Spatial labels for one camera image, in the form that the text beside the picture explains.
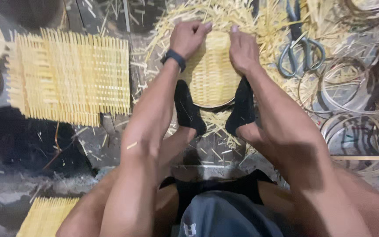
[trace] hand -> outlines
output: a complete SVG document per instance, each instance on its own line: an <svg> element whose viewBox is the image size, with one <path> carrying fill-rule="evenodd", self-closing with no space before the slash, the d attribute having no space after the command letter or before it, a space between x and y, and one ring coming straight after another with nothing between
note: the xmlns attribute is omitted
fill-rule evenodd
<svg viewBox="0 0 379 237"><path fill-rule="evenodd" d="M261 67L255 37L240 32L237 25L231 27L229 55L233 67L243 75L249 69Z"/></svg>
<svg viewBox="0 0 379 237"><path fill-rule="evenodd" d="M211 22L202 24L200 21L178 23L171 35L170 49L185 60L189 59L204 42L212 26Z"/></svg>

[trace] fingernail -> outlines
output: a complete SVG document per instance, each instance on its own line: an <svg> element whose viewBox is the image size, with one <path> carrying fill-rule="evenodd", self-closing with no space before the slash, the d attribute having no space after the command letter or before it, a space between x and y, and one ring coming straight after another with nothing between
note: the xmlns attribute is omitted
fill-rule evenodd
<svg viewBox="0 0 379 237"><path fill-rule="evenodd" d="M235 33L238 31L238 28L239 28L239 25L232 25L232 27L230 28L230 30Z"/></svg>
<svg viewBox="0 0 379 237"><path fill-rule="evenodd" d="M211 29L213 27L213 23L212 22L207 22L206 23L206 28L207 29Z"/></svg>

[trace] scissor handle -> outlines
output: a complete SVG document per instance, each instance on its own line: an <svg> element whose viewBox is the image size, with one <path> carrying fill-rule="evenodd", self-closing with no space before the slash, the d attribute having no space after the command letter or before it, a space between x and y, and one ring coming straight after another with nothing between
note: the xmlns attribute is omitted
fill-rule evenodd
<svg viewBox="0 0 379 237"><path fill-rule="evenodd" d="M306 37L303 37L301 39L302 41L302 44L304 45L305 47L305 57L306 57L306 70L309 71L309 70L317 70L319 67L321 67L321 65L323 64L324 60L325 60L325 50L324 50L324 47L319 43L317 42L316 40L313 40L313 39L310 39L310 38L306 38ZM311 44L315 45L318 50L320 51L321 53L321 57L320 57L320 60L319 62L315 63L313 65L313 55L311 54Z"/></svg>
<svg viewBox="0 0 379 237"><path fill-rule="evenodd" d="M279 72L281 74L283 74L283 76L287 77L287 78L291 78L293 77L295 74L296 74L296 70L298 68L298 64L297 64L297 61L296 61L296 58L295 58L295 54L293 53L293 49L291 48L291 45L292 45L293 41L291 43L289 43L286 48L283 50L282 54L280 55L280 58L279 58L279 65L277 65L277 69L279 70ZM291 69L292 69L292 73L291 72L288 72L286 69L283 68L282 66L282 63L283 63L283 58L286 56L286 55L289 55L289 62L291 63Z"/></svg>

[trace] person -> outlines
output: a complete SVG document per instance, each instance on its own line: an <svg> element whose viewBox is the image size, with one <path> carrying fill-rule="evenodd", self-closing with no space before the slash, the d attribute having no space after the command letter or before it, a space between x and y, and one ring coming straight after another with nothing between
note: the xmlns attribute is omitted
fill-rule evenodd
<svg viewBox="0 0 379 237"><path fill-rule="evenodd" d="M181 22L171 34L170 49L188 60L211 29L211 23ZM216 190L170 179L159 188L159 170L206 130L188 86L177 79L178 62L169 58L134 108L119 167L80 199L58 237L169 236L183 208L179 236L379 236L379 193L332 163L316 125L261 67L255 38L234 25L230 39L231 62L243 77L226 129L263 154L290 191L260 171L254 185L248 175L250 181L222 183ZM253 94L262 128L252 116ZM174 101L179 128L164 140ZM182 202L189 203L182 207Z"/></svg>

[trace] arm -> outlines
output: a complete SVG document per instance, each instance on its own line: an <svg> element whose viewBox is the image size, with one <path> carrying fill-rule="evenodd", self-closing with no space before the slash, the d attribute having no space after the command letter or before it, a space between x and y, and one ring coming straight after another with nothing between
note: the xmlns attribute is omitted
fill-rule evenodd
<svg viewBox="0 0 379 237"><path fill-rule="evenodd" d="M179 23L171 35L171 49L188 59L210 29L211 24ZM106 203L100 236L152 233L158 154L171 122L179 71L175 60L167 60L134 108L122 138L118 179Z"/></svg>
<svg viewBox="0 0 379 237"><path fill-rule="evenodd" d="M260 66L255 38L233 26L230 55L254 91L277 168L291 185L305 231L314 236L370 236L337 180L318 128Z"/></svg>

